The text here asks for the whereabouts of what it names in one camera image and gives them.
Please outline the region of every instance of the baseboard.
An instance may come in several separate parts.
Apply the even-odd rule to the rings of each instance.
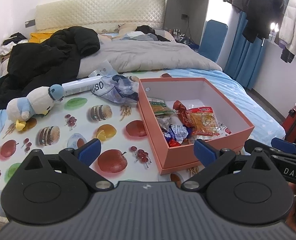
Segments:
[[[258,97],[280,120],[285,121],[285,117],[276,109],[273,107],[272,104],[270,104],[265,98],[263,98],[262,95],[260,95],[256,90],[252,89],[251,92]]]

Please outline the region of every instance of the plush toy's blue hat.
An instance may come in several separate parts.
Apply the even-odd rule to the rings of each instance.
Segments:
[[[52,85],[48,90],[48,94],[53,100],[60,100],[64,96],[64,88],[61,85]]]

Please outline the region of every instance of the floor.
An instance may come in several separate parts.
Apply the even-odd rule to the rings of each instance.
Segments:
[[[276,114],[278,112],[273,106],[269,106],[267,102],[264,102],[264,99],[259,98],[259,95],[254,90],[246,89],[246,93],[257,103],[259,104],[273,119],[275,119],[279,124],[282,124],[285,120],[282,115]]]

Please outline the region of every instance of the gray ribbed plate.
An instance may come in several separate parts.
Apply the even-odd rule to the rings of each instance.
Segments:
[[[282,222],[262,228],[229,223],[198,193],[182,191],[174,182],[122,181],[112,191],[94,194],[88,206],[62,223],[33,227],[10,222],[0,231],[0,240],[16,239],[296,240],[296,233]]]

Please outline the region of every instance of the blue chair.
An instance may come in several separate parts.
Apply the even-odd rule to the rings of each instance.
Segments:
[[[214,20],[208,21],[198,53],[217,62],[227,31],[227,24]]]

